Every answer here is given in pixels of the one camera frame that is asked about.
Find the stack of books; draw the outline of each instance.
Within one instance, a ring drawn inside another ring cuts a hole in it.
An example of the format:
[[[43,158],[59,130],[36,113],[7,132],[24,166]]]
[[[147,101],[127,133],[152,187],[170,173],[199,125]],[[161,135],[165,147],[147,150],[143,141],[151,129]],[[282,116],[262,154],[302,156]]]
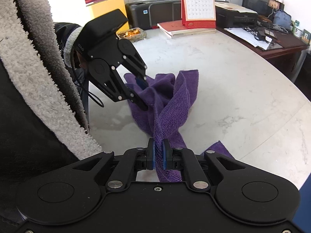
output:
[[[184,25],[182,25],[181,20],[159,23],[158,27],[169,38],[216,32],[215,28],[187,29]]]

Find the white table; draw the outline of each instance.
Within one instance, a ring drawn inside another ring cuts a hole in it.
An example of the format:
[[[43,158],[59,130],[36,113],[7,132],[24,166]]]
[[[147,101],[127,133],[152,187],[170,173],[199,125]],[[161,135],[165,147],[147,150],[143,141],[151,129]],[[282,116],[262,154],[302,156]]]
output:
[[[300,188],[311,172],[311,103],[262,57],[214,34],[168,39],[159,29],[134,43],[147,74],[199,70],[197,100],[179,129],[196,154],[217,141],[240,161],[284,177]],[[121,76],[126,69],[118,68]],[[92,136],[116,155],[147,145],[126,101],[112,102],[90,85],[105,108],[90,100]]]

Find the silver bolt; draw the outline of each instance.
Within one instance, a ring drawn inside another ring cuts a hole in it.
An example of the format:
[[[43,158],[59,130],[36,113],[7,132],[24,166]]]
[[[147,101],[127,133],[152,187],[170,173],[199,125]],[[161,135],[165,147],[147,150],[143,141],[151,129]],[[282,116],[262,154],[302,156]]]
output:
[[[123,185],[123,183],[121,181],[118,180],[112,180],[109,181],[107,186],[110,188],[120,188]]]
[[[208,183],[205,181],[196,181],[193,186],[198,189],[204,189],[208,187]]]

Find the person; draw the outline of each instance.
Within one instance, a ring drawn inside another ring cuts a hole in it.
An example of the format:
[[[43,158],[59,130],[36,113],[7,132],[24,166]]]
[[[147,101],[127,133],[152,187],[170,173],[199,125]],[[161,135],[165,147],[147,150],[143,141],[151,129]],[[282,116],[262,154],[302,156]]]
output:
[[[9,233],[23,221],[20,183],[102,148],[68,72],[73,64],[87,87],[86,63],[72,49],[80,26],[54,25],[48,0],[0,4],[0,232]]]

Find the calendar page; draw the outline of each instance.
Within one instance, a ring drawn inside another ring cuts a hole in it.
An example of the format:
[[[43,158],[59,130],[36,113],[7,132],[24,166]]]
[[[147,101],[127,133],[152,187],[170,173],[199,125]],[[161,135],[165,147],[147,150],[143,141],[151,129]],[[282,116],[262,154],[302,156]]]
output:
[[[186,20],[215,20],[214,0],[184,0]]]

